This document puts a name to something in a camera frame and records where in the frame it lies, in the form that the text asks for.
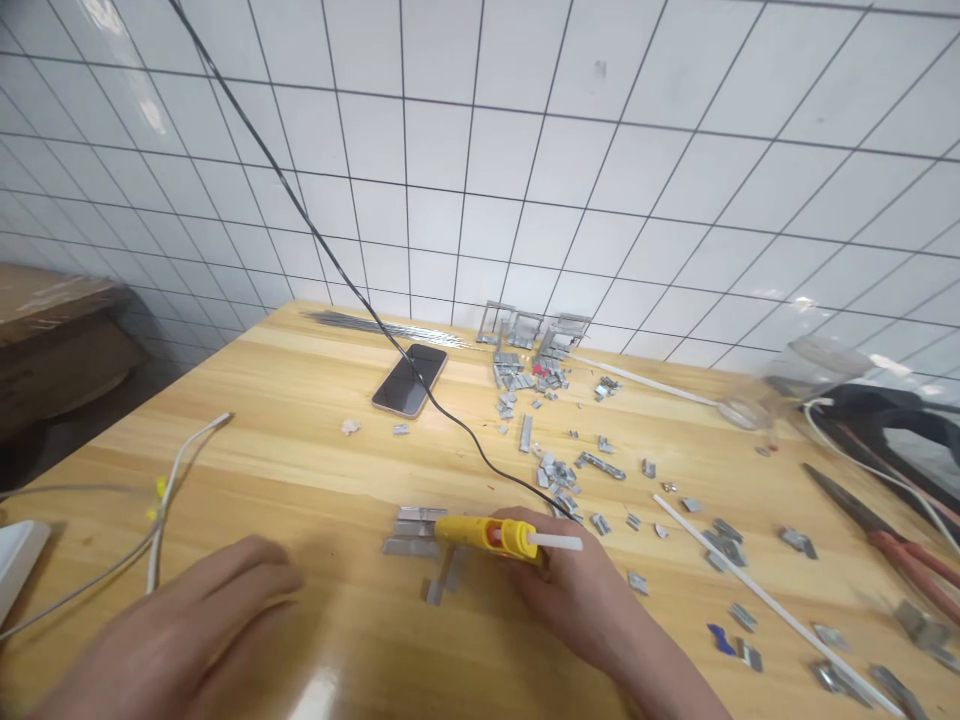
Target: scissors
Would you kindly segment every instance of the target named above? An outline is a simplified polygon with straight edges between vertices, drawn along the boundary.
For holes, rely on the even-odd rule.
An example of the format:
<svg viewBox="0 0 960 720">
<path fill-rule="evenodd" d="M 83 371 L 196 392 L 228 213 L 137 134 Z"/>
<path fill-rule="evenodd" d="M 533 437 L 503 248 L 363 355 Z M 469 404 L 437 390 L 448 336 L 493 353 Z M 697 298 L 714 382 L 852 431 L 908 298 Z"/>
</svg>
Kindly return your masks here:
<svg viewBox="0 0 960 720">
<path fill-rule="evenodd" d="M 950 620 L 960 626 L 960 605 L 944 592 L 924 567 L 960 589 L 960 573 L 951 569 L 915 542 L 907 540 L 880 519 L 856 497 L 807 463 L 803 469 L 867 533 L 867 541 L 877 548 L 914 587 L 926 595 Z"/>
</svg>

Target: black cable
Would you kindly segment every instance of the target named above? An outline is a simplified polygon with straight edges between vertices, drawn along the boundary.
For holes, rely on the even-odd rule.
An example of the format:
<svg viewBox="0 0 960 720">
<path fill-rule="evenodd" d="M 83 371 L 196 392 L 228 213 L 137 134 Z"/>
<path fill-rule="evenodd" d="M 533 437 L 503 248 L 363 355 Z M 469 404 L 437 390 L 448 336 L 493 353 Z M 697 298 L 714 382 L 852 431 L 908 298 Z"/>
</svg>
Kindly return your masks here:
<svg viewBox="0 0 960 720">
<path fill-rule="evenodd" d="M 263 151 L 263 154 L 266 155 L 267 160 L 270 161 L 270 166 L 273 168 L 273 171 L 277 174 L 277 177 L 280 178 L 280 183 L 283 185 L 284 190 L 287 191 L 287 195 L 290 196 L 290 200 L 293 202 L 294 207 L 297 208 L 297 212 L 300 213 L 300 217 L 302 217 L 304 222 L 307 223 L 307 226 L 310 228 L 310 232 L 313 233 L 313 236 L 319 241 L 320 246 L 323 248 L 324 252 L 326 252 L 327 255 L 329 256 L 330 261 L 333 263 L 333 266 L 337 268 L 337 272 L 340 273 L 340 277 L 342 277 L 344 281 L 347 283 L 347 287 L 353 290 L 353 294 L 357 296 L 357 298 L 360 300 L 360 303 L 363 305 L 366 311 L 370 313 L 370 316 L 376 321 L 377 325 L 380 326 L 380 330 L 386 336 L 387 340 L 389 340 L 391 344 L 397 350 L 400 351 L 400 355 L 402 355 L 403 359 L 406 360 L 407 363 L 410 365 L 410 369 L 413 370 L 413 374 L 416 376 L 417 380 L 420 381 L 420 384 L 423 385 L 423 389 L 427 391 L 427 397 L 430 398 L 430 402 L 433 403 L 433 406 L 437 410 L 439 410 L 442 415 L 449 418 L 450 420 L 452 420 L 457 425 L 459 425 L 460 427 L 462 427 L 464 430 L 467 431 L 467 434 L 471 438 L 473 438 L 473 442 L 477 446 L 477 450 L 480 452 L 480 457 L 483 458 L 483 461 L 487 464 L 487 467 L 489 467 L 491 470 L 497 473 L 497 475 L 500 475 L 501 477 L 505 477 L 507 480 L 512 480 L 518 485 L 526 488 L 530 492 L 537 495 L 541 500 L 547 501 L 557 510 L 559 510 L 564 515 L 566 515 L 568 518 L 575 521 L 573 514 L 570 513 L 565 507 L 563 507 L 563 505 L 558 503 L 552 497 L 550 497 L 544 492 L 541 492 L 538 488 L 535 488 L 530 483 L 524 482 L 520 478 L 516 478 L 513 475 L 503 472 L 503 470 L 501 470 L 500 468 L 495 466 L 493 463 L 491 463 L 490 460 L 487 458 L 486 453 L 483 452 L 483 447 L 481 447 L 480 445 L 480 440 L 474 434 L 473 430 L 467 427 L 466 424 L 462 420 L 460 420 L 458 417 L 451 415 L 449 412 L 447 412 L 443 408 L 443 406 L 437 402 L 437 399 L 433 396 L 433 393 L 430 391 L 430 386 L 427 385 L 426 381 L 423 379 L 423 375 L 421 375 L 420 371 L 417 370 L 417 366 L 413 364 L 413 361 L 410 359 L 410 357 L 407 355 L 404 349 L 400 347 L 400 343 L 398 343 L 396 339 L 393 337 L 393 335 L 390 334 L 390 331 L 387 330 L 386 326 L 380 320 L 380 316 L 377 315 L 376 311 L 373 309 L 373 306 L 367 301 L 365 297 L 363 297 L 363 294 L 357 289 L 357 286 L 353 284 L 350 278 L 347 277 L 347 273 L 345 273 L 343 268 L 340 267 L 340 263 L 337 262 L 336 256 L 330 250 L 330 247 L 327 245 L 326 241 L 323 239 L 323 236 L 320 234 L 320 232 L 314 226 L 313 222 L 310 220 L 310 216 L 307 215 L 307 211 L 304 210 L 303 206 L 300 204 L 300 201 L 297 200 L 297 196 L 294 194 L 293 190 L 290 188 L 290 185 L 287 183 L 287 179 L 286 177 L 284 177 L 283 171 L 280 169 L 280 165 L 277 164 L 277 161 L 273 157 L 273 154 L 267 148 L 266 143 L 263 142 L 263 138 L 260 137 L 260 134 L 253 127 L 253 123 L 250 122 L 250 119 L 247 117 L 247 114 L 243 111 L 243 108 L 240 107 L 240 103 L 237 102 L 237 99 L 234 97 L 233 93 L 230 91 L 230 87 L 227 85 L 226 81 L 223 79 L 223 76 L 220 74 L 220 71 L 217 69 L 216 64 L 213 62 L 213 58 L 211 58 L 210 53 L 207 52 L 207 48 L 204 47 L 203 42 L 200 40 L 200 37 L 197 35 L 197 31 L 193 29 L 193 25 L 190 24 L 189 20 L 187 20 L 187 16 L 183 12 L 183 8 L 180 7 L 180 3 L 177 2 L 177 0 L 169 0 L 169 2 L 171 7 L 173 7 L 173 11 L 177 14 L 177 17 L 180 18 L 180 22 L 186 28 L 187 32 L 190 33 L 190 37 L 193 39 L 193 44 L 197 46 L 197 50 L 200 52 L 200 55 L 203 57 L 204 62 L 206 62 L 207 65 L 210 67 L 210 70 L 213 71 L 214 77 L 217 78 L 217 82 L 220 83 L 220 88 L 226 94 L 227 98 L 229 98 L 230 104 L 233 105 L 234 110 L 237 111 L 237 114 L 240 116 L 240 119 L 243 121 L 243 124 L 246 125 L 247 130 L 249 130 L 250 134 L 253 135 L 253 139 L 257 141 L 257 145 L 260 146 L 260 149 Z"/>
</svg>

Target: phone screen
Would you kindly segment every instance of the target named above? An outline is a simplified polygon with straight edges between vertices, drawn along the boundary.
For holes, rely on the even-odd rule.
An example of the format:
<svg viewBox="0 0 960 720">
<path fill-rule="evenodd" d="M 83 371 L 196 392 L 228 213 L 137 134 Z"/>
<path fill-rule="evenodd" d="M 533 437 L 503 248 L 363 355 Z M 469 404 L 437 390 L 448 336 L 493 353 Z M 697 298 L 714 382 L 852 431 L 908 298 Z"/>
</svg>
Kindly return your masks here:
<svg viewBox="0 0 960 720">
<path fill-rule="evenodd" d="M 423 376 L 427 386 L 432 387 L 440 373 L 440 368 L 447 359 L 447 354 L 443 350 L 426 345 L 411 345 L 407 355 Z M 409 363 L 400 358 L 389 377 L 374 393 L 373 404 L 389 408 L 401 415 L 416 415 L 426 397 L 427 391 L 417 380 Z"/>
</svg>

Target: right hand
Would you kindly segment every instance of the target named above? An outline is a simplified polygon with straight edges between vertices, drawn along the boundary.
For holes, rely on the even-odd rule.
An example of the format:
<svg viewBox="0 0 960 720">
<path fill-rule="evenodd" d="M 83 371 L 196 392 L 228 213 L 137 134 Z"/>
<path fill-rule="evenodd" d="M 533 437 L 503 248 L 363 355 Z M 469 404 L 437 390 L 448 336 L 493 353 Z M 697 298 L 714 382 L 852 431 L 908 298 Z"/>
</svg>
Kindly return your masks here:
<svg viewBox="0 0 960 720">
<path fill-rule="evenodd" d="M 547 571 L 502 559 L 507 578 L 537 618 L 582 659 L 617 681 L 636 656 L 644 626 L 654 625 L 621 577 L 600 541 L 572 520 L 524 507 L 498 510 L 493 517 L 522 520 L 537 532 L 583 540 L 581 552 L 543 548 Z"/>
</svg>

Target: wooden table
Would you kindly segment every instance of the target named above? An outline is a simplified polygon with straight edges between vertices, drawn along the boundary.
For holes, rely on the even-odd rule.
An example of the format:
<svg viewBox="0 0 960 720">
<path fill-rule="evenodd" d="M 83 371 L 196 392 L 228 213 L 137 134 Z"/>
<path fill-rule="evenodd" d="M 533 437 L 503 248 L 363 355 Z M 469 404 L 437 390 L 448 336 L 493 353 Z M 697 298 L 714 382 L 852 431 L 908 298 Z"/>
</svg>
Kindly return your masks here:
<svg viewBox="0 0 960 720">
<path fill-rule="evenodd" d="M 294 619 L 263 653 L 255 679 L 240 689 L 229 717 L 256 718 L 612 718 L 626 712 L 611 683 L 573 658 L 531 621 L 489 559 L 471 557 L 461 589 L 440 608 L 421 599 L 437 567 L 426 559 L 385 557 L 398 505 L 488 513 L 507 505 L 544 509 L 532 494 L 490 472 L 470 438 L 432 407 L 395 437 L 395 416 L 370 397 L 397 357 L 378 335 L 315 324 L 320 309 L 291 303 L 48 472 L 36 484 L 121 483 L 152 488 L 169 472 L 184 439 L 220 413 L 235 419 L 199 451 L 182 480 L 167 526 L 163 577 L 249 533 L 290 548 L 307 585 Z M 780 452 L 762 457 L 760 439 L 727 424 L 710 407 L 629 381 L 615 397 L 593 400 L 600 371 L 573 364 L 570 389 L 539 410 L 520 392 L 517 418 L 502 436 L 494 409 L 489 346 L 453 350 L 436 395 L 475 430 L 491 460 L 533 480 L 537 459 L 518 452 L 520 420 L 571 462 L 595 449 L 597 434 L 617 450 L 620 483 L 594 468 L 580 473 L 585 515 L 613 527 L 603 544 L 616 564 L 644 575 L 644 606 L 693 658 L 736 718 L 882 717 L 830 695 L 808 664 L 818 654 L 738 580 L 720 575 L 700 546 L 651 499 L 660 481 L 700 500 L 692 521 L 723 517 L 746 538 L 748 572 L 805 622 L 842 630 L 859 670 L 890 667 L 931 718 L 960 707 L 960 682 L 916 650 L 892 617 L 904 598 L 922 600 L 864 541 L 862 533 L 810 482 L 810 461 L 857 493 L 906 536 L 946 555 L 916 515 L 849 463 L 790 427 Z M 718 397 L 734 379 L 625 356 L 583 351 L 662 382 Z M 578 402 L 583 409 L 578 409 Z M 344 437 L 351 418 L 363 429 Z M 580 433 L 579 440 L 568 430 Z M 656 461 L 657 481 L 640 459 Z M 7 620 L 24 619 L 106 568 L 149 525 L 147 501 L 106 493 L 50 493 L 3 505 L 8 521 L 35 518 L 54 538 Z M 643 521 L 624 523 L 627 511 Z M 670 530 L 661 540 L 653 530 Z M 794 552 L 781 525 L 808 533 L 820 560 Z M 0 657 L 0 697 L 20 716 L 57 680 L 110 617 L 143 592 L 145 561 L 8 642 Z M 766 671 L 755 673 L 714 648 L 706 629 L 742 603 L 759 621 L 751 640 Z"/>
</svg>

